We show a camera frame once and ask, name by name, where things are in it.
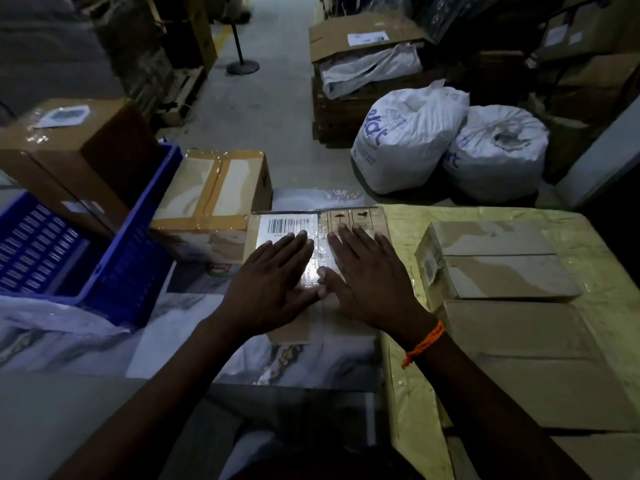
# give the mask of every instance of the forearm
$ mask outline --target forearm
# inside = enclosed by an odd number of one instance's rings
[[[433,328],[426,315],[397,341],[411,350]],[[444,334],[415,364],[436,391],[482,478],[588,479],[526,412]]]
[[[243,339],[201,322],[165,366],[55,473],[54,479],[159,475],[173,443],[212,380]]]

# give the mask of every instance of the hand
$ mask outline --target hand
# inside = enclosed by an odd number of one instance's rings
[[[373,240],[358,225],[351,232],[340,224],[338,234],[340,239],[330,232],[327,240],[346,282],[327,267],[318,268],[318,282],[336,294],[348,317],[388,333],[405,348],[413,348],[437,320],[415,298],[393,246],[380,233]]]
[[[306,307],[326,294],[322,287],[294,289],[314,252],[307,232],[287,234],[258,247],[231,280],[225,298],[215,311],[243,339],[266,333],[291,322]]]

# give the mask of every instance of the person's right hand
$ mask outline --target person's right hand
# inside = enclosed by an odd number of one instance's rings
[[[352,232],[340,224],[338,234],[340,239],[330,232],[327,240],[346,282],[327,267],[318,268],[318,282],[336,294],[349,318],[388,333],[406,349],[413,348],[437,320],[415,298],[393,246],[380,233],[370,238],[358,225]]]

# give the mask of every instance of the person's left hand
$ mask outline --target person's left hand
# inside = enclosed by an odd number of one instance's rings
[[[291,322],[326,294],[324,287],[294,289],[313,252],[306,231],[287,234],[275,244],[265,242],[231,280],[214,313],[216,321],[224,321],[244,339]]]

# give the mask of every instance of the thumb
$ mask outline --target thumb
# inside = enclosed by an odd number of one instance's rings
[[[300,315],[300,313],[305,311],[309,306],[322,298],[320,293],[322,290],[322,287],[315,287],[306,290],[294,290],[297,291],[295,298],[287,302],[282,308],[284,315],[293,320],[293,318]]]
[[[320,276],[318,283],[323,284],[327,290],[334,292],[338,300],[347,300],[351,291],[338,273],[325,266],[319,267],[317,273]]]

